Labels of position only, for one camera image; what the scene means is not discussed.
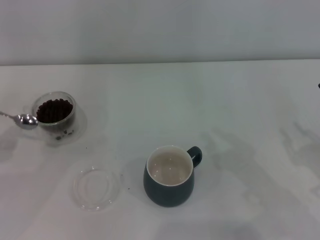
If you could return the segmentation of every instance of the spoon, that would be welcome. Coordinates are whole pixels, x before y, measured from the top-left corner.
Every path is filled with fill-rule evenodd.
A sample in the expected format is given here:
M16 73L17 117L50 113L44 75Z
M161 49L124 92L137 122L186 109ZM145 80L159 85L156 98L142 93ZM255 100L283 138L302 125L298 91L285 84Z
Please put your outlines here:
M30 114L20 114L16 116L11 116L0 111L0 115L12 119L16 125L25 130L32 130L38 126L37 118Z

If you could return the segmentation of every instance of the spoon handle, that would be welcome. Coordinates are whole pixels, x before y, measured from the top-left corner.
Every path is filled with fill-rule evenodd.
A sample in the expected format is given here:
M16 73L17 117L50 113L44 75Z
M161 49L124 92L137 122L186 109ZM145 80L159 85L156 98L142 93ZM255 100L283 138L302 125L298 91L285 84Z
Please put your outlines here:
M10 119L14 119L13 116L11 116L11 115L9 115L9 114L6 114L6 113L4 113L4 112L2 112L2 111L0 111L0 115L5 116L5 117L10 118Z

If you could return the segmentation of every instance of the table surface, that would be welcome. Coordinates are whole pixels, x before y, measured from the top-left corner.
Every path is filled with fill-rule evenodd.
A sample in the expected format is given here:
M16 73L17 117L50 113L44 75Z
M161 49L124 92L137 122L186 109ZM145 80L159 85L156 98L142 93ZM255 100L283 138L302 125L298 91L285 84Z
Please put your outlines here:
M320 60L0 67L1 110L52 91L86 115L76 142L50 147L0 118L2 240L318 240ZM143 188L158 146L203 151L182 205ZM70 198L100 162L121 191L101 212Z

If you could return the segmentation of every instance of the mug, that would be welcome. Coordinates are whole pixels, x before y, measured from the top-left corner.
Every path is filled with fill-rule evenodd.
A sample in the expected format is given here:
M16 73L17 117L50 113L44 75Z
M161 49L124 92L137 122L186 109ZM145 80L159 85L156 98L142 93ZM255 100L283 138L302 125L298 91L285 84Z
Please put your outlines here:
M194 168L202 160L202 151L193 146L188 151L169 145L154 150L146 161L143 186L148 197L163 207L185 202L195 185Z

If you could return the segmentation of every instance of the coffee grounds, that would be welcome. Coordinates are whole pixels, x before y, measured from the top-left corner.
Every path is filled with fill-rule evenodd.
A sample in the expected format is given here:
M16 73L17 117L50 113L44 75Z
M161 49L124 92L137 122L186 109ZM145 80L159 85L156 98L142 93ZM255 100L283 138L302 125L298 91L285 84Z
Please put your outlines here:
M65 119L72 111L73 105L62 98L44 102L36 112L39 122L51 124Z

